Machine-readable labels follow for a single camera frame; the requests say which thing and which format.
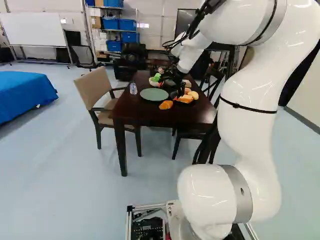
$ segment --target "floor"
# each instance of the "floor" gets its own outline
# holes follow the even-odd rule
[[[17,63],[0,71],[46,74],[59,95],[0,127],[0,239],[122,240],[127,205],[177,198],[177,178],[190,165],[198,140],[183,139],[173,161],[170,129],[142,128],[143,157],[128,132],[128,177],[121,177],[114,131],[103,130],[97,150],[92,120],[73,83],[87,69]],[[107,72],[113,87],[125,85],[111,68]],[[253,224],[260,240],[319,239],[319,146],[318,134],[279,110],[273,155],[283,205],[275,218]],[[219,145],[218,163],[235,158]]]

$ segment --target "blue mattress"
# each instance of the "blue mattress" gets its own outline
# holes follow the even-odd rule
[[[57,98],[57,91],[44,74],[0,71],[0,124]]]

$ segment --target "dining table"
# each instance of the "dining table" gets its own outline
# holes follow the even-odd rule
[[[166,110],[159,109],[161,101],[148,101],[140,96],[142,90],[153,88],[149,83],[149,78],[149,70],[137,71],[132,79],[136,83],[137,94],[131,94],[130,88],[127,87],[117,100],[110,115],[113,119],[117,153],[123,177],[128,175],[125,125],[184,128],[206,132],[216,117],[216,109],[190,75],[184,79],[191,82],[192,91],[198,92],[198,100],[189,104],[174,101],[172,108]]]

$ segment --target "water bottle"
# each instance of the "water bottle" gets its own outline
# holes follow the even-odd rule
[[[130,93],[131,95],[137,95],[138,93],[137,84],[135,82],[130,83]]]

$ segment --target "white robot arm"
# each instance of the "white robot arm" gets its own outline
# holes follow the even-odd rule
[[[320,7],[315,0],[206,0],[191,27],[171,50],[181,75],[211,42],[249,45],[255,52],[225,83],[218,107],[218,131],[238,154],[236,164],[193,165],[178,179],[179,200],[194,234],[216,240],[232,223],[263,221],[280,209],[271,145],[275,113],[289,76],[319,40]]]

